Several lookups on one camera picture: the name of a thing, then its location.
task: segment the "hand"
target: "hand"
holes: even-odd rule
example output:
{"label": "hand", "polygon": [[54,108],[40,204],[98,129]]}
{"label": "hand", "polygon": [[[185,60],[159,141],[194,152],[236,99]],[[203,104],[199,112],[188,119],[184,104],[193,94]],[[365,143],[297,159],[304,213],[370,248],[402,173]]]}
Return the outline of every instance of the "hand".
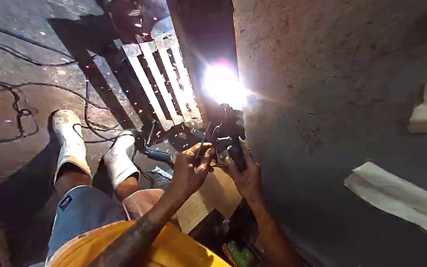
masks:
{"label": "hand", "polygon": [[[195,165],[195,155],[200,149],[198,166]],[[184,201],[195,193],[204,183],[208,172],[213,172],[210,162],[216,155],[211,143],[200,143],[183,151],[175,158],[174,175],[169,191],[177,193]]]}
{"label": "hand", "polygon": [[240,173],[237,169],[237,165],[230,158],[225,159],[227,164],[228,174],[234,180],[235,186],[237,187],[240,195],[246,199],[247,202],[260,200],[261,199],[261,167],[253,159],[250,149],[246,146],[246,143],[240,139],[241,148],[245,155],[246,170]]}

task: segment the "patch on shorts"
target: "patch on shorts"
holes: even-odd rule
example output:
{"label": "patch on shorts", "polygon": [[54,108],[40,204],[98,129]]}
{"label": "patch on shorts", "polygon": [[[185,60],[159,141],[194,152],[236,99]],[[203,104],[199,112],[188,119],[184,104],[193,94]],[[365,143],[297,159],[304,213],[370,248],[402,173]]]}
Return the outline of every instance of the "patch on shorts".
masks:
{"label": "patch on shorts", "polygon": [[72,201],[72,197],[71,196],[65,197],[64,200],[60,203],[59,208],[62,211],[64,211],[68,207],[68,204],[70,204],[71,201]]}

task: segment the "tattooed forearm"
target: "tattooed forearm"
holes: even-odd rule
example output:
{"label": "tattooed forearm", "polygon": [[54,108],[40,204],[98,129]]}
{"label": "tattooed forearm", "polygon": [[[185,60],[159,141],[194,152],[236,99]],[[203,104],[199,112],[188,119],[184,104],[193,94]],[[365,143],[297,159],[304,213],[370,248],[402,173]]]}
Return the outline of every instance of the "tattooed forearm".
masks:
{"label": "tattooed forearm", "polygon": [[164,224],[154,223],[149,213],[110,244],[90,266],[126,266],[134,258],[144,258]]}
{"label": "tattooed forearm", "polygon": [[143,260],[165,224],[184,201],[165,193],[146,215],[113,241],[89,266],[123,267],[133,260]]}

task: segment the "bright light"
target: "bright light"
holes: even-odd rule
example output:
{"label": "bright light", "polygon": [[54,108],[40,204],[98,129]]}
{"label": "bright light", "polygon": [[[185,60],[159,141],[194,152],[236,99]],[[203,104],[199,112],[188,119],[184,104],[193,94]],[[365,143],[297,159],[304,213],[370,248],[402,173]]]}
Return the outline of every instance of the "bright light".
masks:
{"label": "bright light", "polygon": [[250,93],[241,85],[234,72],[224,65],[207,67],[204,87],[219,104],[227,103],[237,110],[243,110]]}

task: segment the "concrete wall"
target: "concrete wall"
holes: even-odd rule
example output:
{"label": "concrete wall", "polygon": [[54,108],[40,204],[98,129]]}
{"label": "concrete wall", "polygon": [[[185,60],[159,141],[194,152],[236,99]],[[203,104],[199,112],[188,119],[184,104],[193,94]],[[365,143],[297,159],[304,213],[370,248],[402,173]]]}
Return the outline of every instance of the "concrete wall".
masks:
{"label": "concrete wall", "polygon": [[326,266],[427,266],[427,233],[343,185],[373,161],[427,190],[427,134],[407,120],[427,79],[427,1],[234,0],[245,112],[264,191]]}

